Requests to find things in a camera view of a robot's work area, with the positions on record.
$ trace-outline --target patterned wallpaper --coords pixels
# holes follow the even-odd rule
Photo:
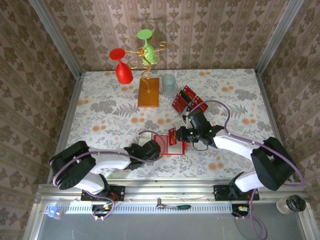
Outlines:
[[[114,70],[125,36],[167,41],[157,69],[254,68],[289,0],[44,0],[83,72]],[[133,55],[127,54],[129,60]]]
[[[262,79],[320,226],[320,1],[304,0]]]
[[[0,239],[23,236],[75,80],[26,0],[0,1]]]

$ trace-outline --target table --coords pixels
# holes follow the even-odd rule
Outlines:
[[[184,126],[171,104],[159,96],[159,107],[138,108],[139,79],[133,71],[131,84],[119,84],[115,72],[86,72],[67,146],[85,140],[100,149],[119,149],[138,142],[138,133],[152,130],[167,135],[168,129]],[[273,136],[268,113],[253,69],[153,70],[152,78],[173,74],[179,87],[188,85],[203,100],[219,100],[231,111],[228,128],[253,140]],[[208,104],[211,125],[224,125],[226,111]],[[197,148],[204,147],[198,143]],[[136,170],[100,169],[106,178],[233,178],[253,170],[250,160],[230,151],[210,147],[196,151],[188,145],[185,155],[165,156]]]

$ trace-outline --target wooden base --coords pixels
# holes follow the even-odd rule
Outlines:
[[[149,84],[148,93],[147,84],[140,78],[138,108],[152,108],[159,106],[159,78],[154,77],[146,79]]]

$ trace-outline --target golden wire stand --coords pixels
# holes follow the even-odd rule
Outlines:
[[[140,46],[137,40],[133,36],[125,36],[123,39],[124,44],[129,43],[129,39],[132,38],[138,48],[138,51],[125,50],[127,53],[133,53],[137,56],[130,61],[128,61],[128,66],[131,69],[146,69],[140,78],[139,85],[139,97],[138,97],[138,107],[139,108],[150,108],[159,106],[159,78],[151,78],[149,72],[152,65],[155,65],[161,61],[161,56],[157,52],[163,51],[168,48],[168,43],[166,41],[161,41],[159,43],[160,49],[154,50],[154,47],[150,45],[154,36],[151,30],[144,29],[138,32],[138,38],[145,40],[144,46]]]

